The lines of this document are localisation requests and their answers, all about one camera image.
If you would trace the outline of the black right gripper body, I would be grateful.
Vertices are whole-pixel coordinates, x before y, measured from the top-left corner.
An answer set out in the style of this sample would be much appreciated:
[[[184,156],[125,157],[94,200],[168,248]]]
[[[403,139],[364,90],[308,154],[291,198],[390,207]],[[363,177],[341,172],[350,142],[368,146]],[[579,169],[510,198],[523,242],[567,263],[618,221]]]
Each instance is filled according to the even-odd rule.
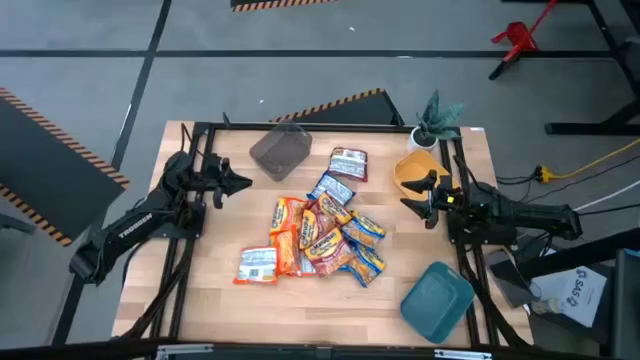
[[[456,211],[463,207],[463,190],[453,184],[451,175],[439,177],[439,185],[434,191],[434,215],[439,220],[441,211]]]

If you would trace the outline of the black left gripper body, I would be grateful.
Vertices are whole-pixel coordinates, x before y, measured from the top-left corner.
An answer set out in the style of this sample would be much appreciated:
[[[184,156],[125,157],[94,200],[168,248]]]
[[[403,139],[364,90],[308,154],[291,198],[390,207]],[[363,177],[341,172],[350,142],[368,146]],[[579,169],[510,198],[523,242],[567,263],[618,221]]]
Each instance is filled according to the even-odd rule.
[[[204,182],[204,187],[208,191],[213,192],[214,199],[222,198],[222,186],[221,179],[223,171],[223,160],[217,154],[209,154],[204,158],[203,168],[201,169],[201,175]]]

